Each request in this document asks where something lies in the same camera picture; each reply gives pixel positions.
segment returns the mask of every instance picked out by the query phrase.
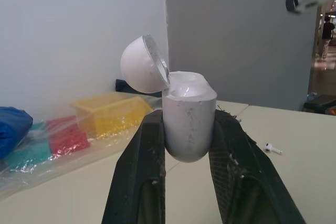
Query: red box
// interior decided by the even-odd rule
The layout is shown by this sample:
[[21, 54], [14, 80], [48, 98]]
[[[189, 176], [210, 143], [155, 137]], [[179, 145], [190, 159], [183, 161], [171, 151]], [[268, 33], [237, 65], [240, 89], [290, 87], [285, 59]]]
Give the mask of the red box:
[[67, 155], [90, 146], [86, 133], [76, 123], [76, 117], [55, 119], [47, 122], [51, 153]]
[[47, 121], [48, 136], [64, 136], [68, 133], [78, 132], [79, 127], [75, 116], [58, 118]]

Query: plastic bag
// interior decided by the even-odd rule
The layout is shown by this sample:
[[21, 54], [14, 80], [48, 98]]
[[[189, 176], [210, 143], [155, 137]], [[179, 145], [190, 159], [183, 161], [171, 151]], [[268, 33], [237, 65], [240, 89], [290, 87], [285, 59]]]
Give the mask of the plastic bag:
[[35, 122], [0, 161], [0, 200], [122, 151], [161, 99], [111, 92], [71, 103], [72, 115]]

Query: person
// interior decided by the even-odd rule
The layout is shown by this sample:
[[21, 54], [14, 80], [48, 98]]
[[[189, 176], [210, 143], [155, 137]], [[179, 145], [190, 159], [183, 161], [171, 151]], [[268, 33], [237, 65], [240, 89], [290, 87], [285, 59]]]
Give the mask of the person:
[[322, 42], [323, 42], [323, 53], [322, 57], [325, 59], [328, 54], [328, 48], [329, 43], [331, 41], [331, 33], [335, 29], [335, 25], [333, 23], [330, 23], [330, 17], [326, 16], [324, 19], [325, 23], [323, 26], [323, 32], [322, 32]]

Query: open case lid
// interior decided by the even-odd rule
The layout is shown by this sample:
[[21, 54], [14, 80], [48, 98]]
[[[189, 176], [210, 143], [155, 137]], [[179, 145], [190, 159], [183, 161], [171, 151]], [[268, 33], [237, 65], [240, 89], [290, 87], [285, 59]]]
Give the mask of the open case lid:
[[139, 92], [156, 93], [169, 87], [167, 65], [150, 35], [141, 36], [126, 47], [120, 67], [125, 81]]

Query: yellow plastic container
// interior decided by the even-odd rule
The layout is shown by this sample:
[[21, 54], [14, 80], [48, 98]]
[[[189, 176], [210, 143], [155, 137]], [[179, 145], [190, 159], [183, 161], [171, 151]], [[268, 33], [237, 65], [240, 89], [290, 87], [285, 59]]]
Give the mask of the yellow plastic container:
[[152, 108], [138, 96], [127, 93], [107, 93], [73, 102], [79, 127], [89, 137], [118, 134], [138, 126]]

